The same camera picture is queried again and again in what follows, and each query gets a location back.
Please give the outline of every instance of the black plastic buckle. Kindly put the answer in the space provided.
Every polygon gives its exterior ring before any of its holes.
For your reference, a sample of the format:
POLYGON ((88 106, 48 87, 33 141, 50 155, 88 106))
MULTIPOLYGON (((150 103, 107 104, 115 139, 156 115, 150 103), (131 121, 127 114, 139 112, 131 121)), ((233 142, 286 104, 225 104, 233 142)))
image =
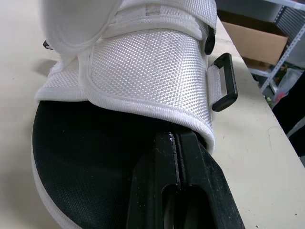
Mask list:
POLYGON ((224 68, 225 85, 227 88, 227 95, 212 105, 213 111, 220 112, 231 106, 238 97, 231 54, 222 54, 214 61, 213 65, 216 65, 219 69, 224 68))
POLYGON ((44 41, 43 46, 44 46, 45 49, 53 50, 53 48, 51 46, 49 46, 47 41, 44 41))
POLYGON ((205 42, 204 52, 206 55, 211 55, 215 47, 215 33, 214 33, 214 29, 211 26, 208 27, 208 30, 209 30, 209 34, 205 42))

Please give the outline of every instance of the white fabric boot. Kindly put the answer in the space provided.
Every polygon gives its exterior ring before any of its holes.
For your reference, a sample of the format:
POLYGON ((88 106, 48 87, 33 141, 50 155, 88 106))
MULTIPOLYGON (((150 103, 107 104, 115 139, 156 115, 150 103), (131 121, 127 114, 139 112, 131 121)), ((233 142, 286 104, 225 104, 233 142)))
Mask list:
POLYGON ((36 100, 89 100, 180 124, 212 153, 211 107, 222 97, 219 68, 208 69, 206 55, 207 43, 214 47, 215 1, 125 0, 120 8, 119 0, 77 2, 53 2, 52 12, 63 16, 46 14, 47 41, 63 61, 36 100))

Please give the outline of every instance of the metal shelf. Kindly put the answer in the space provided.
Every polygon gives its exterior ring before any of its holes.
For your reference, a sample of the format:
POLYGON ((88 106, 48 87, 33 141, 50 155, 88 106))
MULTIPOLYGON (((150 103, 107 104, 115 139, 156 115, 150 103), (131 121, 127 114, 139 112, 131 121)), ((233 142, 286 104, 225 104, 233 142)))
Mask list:
POLYGON ((260 75, 260 76, 263 76, 263 77, 268 77, 268 75, 271 72, 270 70, 262 71, 262 70, 258 70, 258 69, 255 69, 255 68, 248 68, 248 69, 251 72, 251 74, 260 75))
POLYGON ((261 87, 261 92, 263 92, 266 87, 273 81, 274 76, 280 70, 289 54, 294 49, 296 44, 301 40, 303 34, 305 33, 305 4, 294 2, 291 0, 266 0, 278 4, 283 4, 283 7, 279 11, 274 23, 284 31, 289 39, 287 43, 287 48, 277 63, 277 65, 266 72, 257 69, 249 69, 252 74, 260 75, 266 77, 266 81, 261 87))
POLYGON ((283 6, 291 7, 296 10, 305 10, 305 4, 295 2, 292 0, 265 0, 265 1, 269 1, 269 2, 273 2, 276 4, 283 5, 283 6))

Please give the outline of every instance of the woven fabric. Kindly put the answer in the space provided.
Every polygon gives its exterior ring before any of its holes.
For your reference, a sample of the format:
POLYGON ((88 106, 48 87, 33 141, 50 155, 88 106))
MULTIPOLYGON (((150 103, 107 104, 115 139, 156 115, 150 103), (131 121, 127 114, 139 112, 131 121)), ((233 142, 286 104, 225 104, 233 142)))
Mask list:
POLYGON ((79 62, 75 58, 67 67, 57 63, 48 76, 47 82, 35 95, 37 101, 81 102, 87 101, 79 87, 79 62))
POLYGON ((196 39, 172 30, 134 32, 97 43, 92 59, 100 91, 181 108, 211 124, 196 39))

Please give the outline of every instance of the velcro strap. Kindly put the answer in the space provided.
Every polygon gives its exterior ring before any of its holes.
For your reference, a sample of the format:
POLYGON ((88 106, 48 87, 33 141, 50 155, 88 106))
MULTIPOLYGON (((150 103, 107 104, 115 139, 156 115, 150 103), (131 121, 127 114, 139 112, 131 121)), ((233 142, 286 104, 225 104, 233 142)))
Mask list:
POLYGON ((216 32, 217 7, 215 0, 124 0, 120 10, 143 4, 161 4, 182 9, 212 27, 216 32))
POLYGON ((212 65, 207 70, 207 81, 209 91, 209 106, 222 98, 220 71, 216 65, 212 65))

